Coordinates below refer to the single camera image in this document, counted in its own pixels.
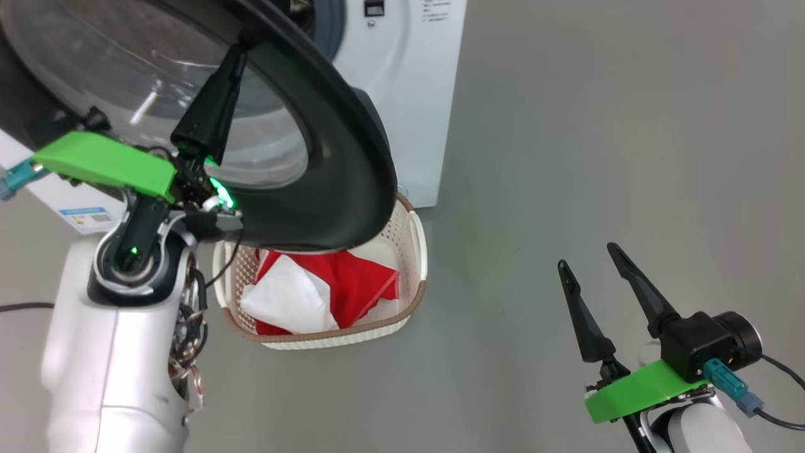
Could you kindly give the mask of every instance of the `camera lens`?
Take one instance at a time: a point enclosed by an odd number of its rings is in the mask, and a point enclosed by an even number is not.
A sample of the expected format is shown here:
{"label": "camera lens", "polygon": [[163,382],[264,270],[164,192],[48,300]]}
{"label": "camera lens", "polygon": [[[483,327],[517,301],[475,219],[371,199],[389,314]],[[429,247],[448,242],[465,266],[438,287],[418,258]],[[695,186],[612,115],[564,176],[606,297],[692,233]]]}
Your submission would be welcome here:
{"label": "camera lens", "polygon": [[763,342],[758,331],[746,318],[734,311],[727,311],[713,319],[732,335],[735,343],[736,350],[727,363],[729,369],[737,371],[761,359]]}

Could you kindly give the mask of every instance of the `green led indicator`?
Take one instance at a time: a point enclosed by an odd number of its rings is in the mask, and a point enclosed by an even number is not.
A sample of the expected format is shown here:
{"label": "green led indicator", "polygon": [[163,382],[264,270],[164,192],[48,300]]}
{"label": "green led indicator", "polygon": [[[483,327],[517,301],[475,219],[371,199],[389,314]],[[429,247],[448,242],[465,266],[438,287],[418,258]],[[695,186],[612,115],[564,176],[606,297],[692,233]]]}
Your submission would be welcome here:
{"label": "green led indicator", "polygon": [[221,199],[221,202],[226,204],[226,207],[230,209],[234,208],[235,201],[232,199],[232,196],[229,195],[229,191],[226,190],[226,187],[215,178],[209,178],[209,181],[213,184],[216,192],[218,192],[218,197]]}

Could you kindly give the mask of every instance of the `white plastic basket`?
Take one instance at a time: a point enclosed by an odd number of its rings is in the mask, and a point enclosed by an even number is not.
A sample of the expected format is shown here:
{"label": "white plastic basket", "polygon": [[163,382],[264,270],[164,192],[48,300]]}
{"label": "white plastic basket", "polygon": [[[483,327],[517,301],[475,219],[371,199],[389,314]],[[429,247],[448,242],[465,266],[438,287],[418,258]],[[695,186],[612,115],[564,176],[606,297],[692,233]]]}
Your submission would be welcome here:
{"label": "white plastic basket", "polygon": [[[226,265],[233,243],[220,242],[213,254],[213,275]],[[381,300],[354,326],[305,335],[258,335],[254,319],[241,311],[240,298],[245,285],[252,285],[259,262],[252,247],[239,247],[225,275],[215,282],[215,295],[229,325],[244,338],[272,349],[318,349],[344,346],[390,335],[405,326],[425,294],[427,244],[414,207],[402,195],[386,228],[366,244],[350,250],[355,256],[372,260],[400,272],[400,298]]]}

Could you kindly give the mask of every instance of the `floor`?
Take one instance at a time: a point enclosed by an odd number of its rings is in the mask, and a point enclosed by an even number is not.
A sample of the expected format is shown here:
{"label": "floor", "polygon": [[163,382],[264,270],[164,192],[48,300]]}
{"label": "floor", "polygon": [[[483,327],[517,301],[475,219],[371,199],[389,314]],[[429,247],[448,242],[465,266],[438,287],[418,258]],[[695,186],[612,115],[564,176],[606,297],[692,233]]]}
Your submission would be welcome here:
{"label": "floor", "polygon": [[[795,0],[470,2],[440,205],[421,213],[421,308],[390,337],[301,352],[210,315],[187,451],[630,451],[621,425],[584,411],[597,368],[555,270],[571,263],[635,368],[653,351],[608,241],[682,314],[739,311],[805,371],[804,26]],[[27,194],[0,217],[3,303],[51,300],[72,232]],[[0,316],[4,451],[45,449],[47,320]],[[805,422],[782,373],[741,376]],[[800,433],[736,419],[755,451],[802,450]]]}

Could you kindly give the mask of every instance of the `white cloth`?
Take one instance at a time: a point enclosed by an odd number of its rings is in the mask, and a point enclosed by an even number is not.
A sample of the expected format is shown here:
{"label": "white cloth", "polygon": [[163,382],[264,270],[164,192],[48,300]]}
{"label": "white cloth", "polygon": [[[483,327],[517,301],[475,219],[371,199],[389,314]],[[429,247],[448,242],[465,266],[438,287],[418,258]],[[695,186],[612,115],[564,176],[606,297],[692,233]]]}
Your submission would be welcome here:
{"label": "white cloth", "polygon": [[330,313],[330,286],[288,256],[280,256],[256,285],[243,289],[241,310],[293,334],[338,329]]}

